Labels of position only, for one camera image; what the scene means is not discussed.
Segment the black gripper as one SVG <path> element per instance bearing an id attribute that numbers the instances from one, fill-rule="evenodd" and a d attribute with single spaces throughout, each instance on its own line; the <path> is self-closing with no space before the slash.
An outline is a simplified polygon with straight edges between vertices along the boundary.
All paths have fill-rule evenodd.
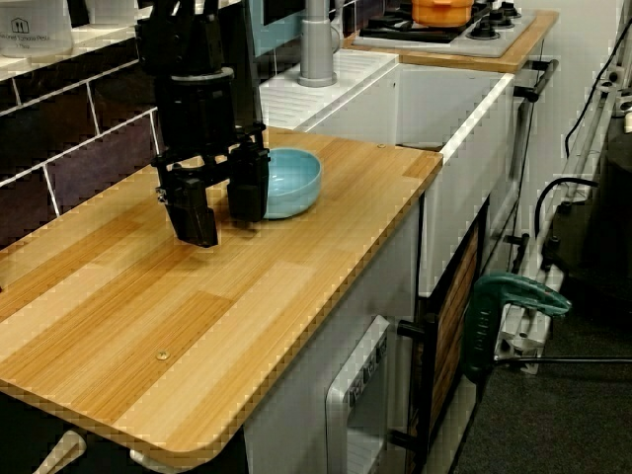
<path id="1" fill-rule="evenodd" d="M 233 104 L 234 71 L 154 79 L 165 150 L 152 160 L 164 185 L 165 205 L 177 237 L 203 248 L 218 244 L 203 181 L 225 181 L 230 215 L 259 222 L 267 210 L 269 149 L 266 127 L 239 127 Z"/>

